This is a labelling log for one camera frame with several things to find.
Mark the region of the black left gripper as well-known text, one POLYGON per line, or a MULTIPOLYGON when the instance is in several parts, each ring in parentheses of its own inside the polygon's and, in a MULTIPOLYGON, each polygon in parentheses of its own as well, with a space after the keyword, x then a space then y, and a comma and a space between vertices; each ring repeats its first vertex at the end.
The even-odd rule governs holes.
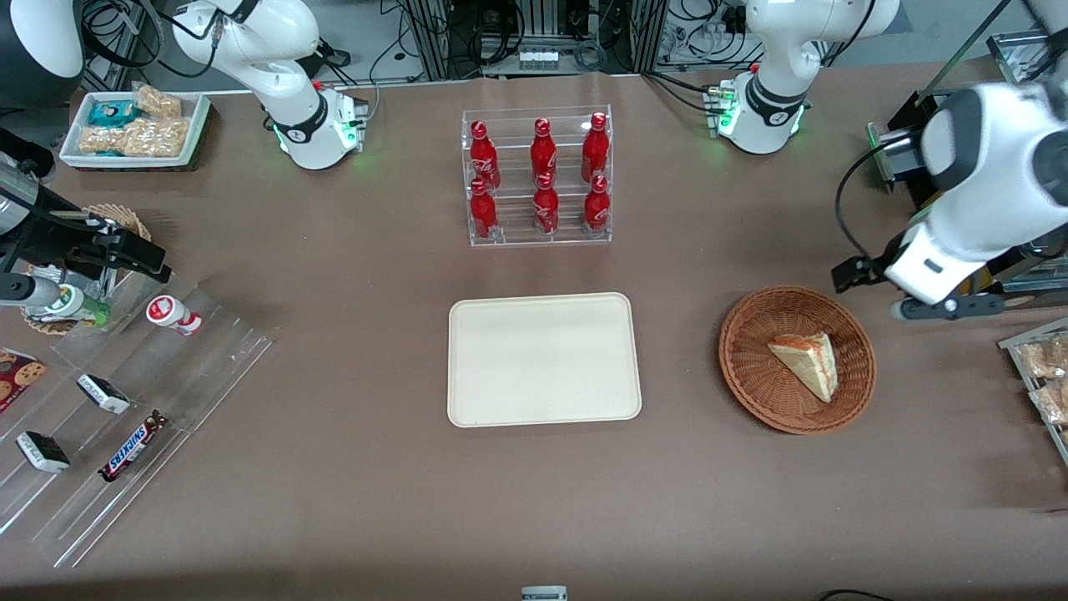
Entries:
POLYGON ((843 294, 860 286, 885 284, 889 264, 891 260, 886 256, 851 256, 831 270, 833 288, 836 294, 843 294))

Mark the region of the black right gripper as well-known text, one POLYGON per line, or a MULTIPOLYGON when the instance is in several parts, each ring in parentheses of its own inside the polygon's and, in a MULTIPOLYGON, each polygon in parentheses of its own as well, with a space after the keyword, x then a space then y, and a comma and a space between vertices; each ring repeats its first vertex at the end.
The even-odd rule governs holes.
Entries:
POLYGON ((163 248, 134 231, 75 205, 54 193, 40 190, 30 202, 3 189, 3 197, 28 213, 3 235, 3 269, 17 260, 60 264, 64 282, 88 295, 110 295, 117 285, 117 270, 137 271, 159 284, 168 284, 173 271, 164 264, 163 248), (107 244, 100 244, 106 239, 107 244))

